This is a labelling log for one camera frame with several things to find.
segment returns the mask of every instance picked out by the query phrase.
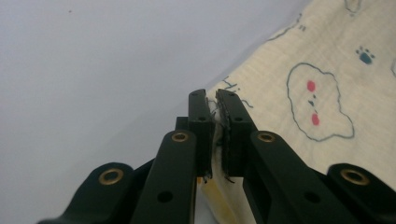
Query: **white surface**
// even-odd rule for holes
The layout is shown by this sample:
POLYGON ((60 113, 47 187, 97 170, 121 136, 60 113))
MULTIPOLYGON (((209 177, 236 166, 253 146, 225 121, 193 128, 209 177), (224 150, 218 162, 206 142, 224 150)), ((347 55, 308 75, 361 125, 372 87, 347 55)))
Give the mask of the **white surface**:
POLYGON ((94 168, 155 157, 188 93, 307 2, 0 0, 0 223, 57 217, 94 168))

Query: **black plastic part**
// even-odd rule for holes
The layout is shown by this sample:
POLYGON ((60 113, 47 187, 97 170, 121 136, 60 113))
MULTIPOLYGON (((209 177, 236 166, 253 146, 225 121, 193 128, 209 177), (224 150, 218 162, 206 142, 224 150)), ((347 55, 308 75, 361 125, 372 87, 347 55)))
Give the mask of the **black plastic part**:
POLYGON ((359 223, 279 135, 253 132, 250 141, 244 190, 258 222, 359 223))
POLYGON ((205 90, 193 91, 189 95, 188 126, 197 137, 197 174, 211 178, 214 123, 205 90))
POLYGON ((188 130, 189 129, 189 118, 177 117, 175 130, 188 130))
POLYGON ((64 213, 55 219, 40 221, 39 224, 113 224, 128 223, 134 211, 137 195, 133 181, 133 169, 121 163, 108 163, 93 170, 78 188, 64 213), (100 182, 103 175, 107 185, 100 182), (112 179, 120 180, 111 184, 112 179))
POLYGON ((143 187, 145 187, 146 180, 148 178, 149 171, 151 169, 152 163, 154 163, 154 160, 155 159, 152 159, 151 161, 146 162, 145 164, 134 170, 134 188, 137 191, 137 195, 140 195, 143 187))
POLYGON ((192 223, 196 191, 196 137, 168 133, 151 167, 131 223, 192 223))
POLYGON ((328 182, 361 223, 396 223, 396 192, 375 175, 351 164, 335 164, 328 182))
POLYGON ((248 160, 246 145, 257 128, 237 94, 218 90, 216 97, 224 129, 222 169, 227 176, 243 176, 248 160))

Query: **cream fabric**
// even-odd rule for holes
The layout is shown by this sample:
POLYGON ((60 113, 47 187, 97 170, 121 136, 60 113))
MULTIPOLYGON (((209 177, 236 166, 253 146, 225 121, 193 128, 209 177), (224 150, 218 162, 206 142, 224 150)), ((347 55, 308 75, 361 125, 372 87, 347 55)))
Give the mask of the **cream fabric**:
MULTIPOLYGON (((213 112, 217 89, 237 93, 258 129, 280 134, 308 166, 352 163, 396 189, 396 1, 313 1, 208 92, 213 112)), ((220 151, 200 188, 220 223, 254 223, 220 151)))

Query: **blue paw print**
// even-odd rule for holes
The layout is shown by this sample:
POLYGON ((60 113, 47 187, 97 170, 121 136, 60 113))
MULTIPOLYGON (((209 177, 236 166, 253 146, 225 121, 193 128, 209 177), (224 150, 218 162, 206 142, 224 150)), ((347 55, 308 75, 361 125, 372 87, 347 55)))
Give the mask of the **blue paw print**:
POLYGON ((370 50, 363 49, 362 46, 356 50, 356 53, 360 55, 359 58, 361 59, 361 61, 366 64, 372 63, 373 59, 375 58, 374 54, 372 54, 370 50))

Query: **red cheek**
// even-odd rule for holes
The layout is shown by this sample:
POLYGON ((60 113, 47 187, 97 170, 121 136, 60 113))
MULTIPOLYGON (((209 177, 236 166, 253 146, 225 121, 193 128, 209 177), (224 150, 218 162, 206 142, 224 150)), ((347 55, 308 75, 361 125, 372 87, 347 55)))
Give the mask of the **red cheek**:
POLYGON ((312 114, 311 119, 312 119, 312 123, 313 123, 314 125, 316 125, 316 126, 319 125, 319 117, 318 117, 318 114, 312 114))
POLYGON ((315 82, 309 80, 309 81, 306 83, 306 88, 307 88, 309 91, 315 91, 315 88, 316 88, 315 82))

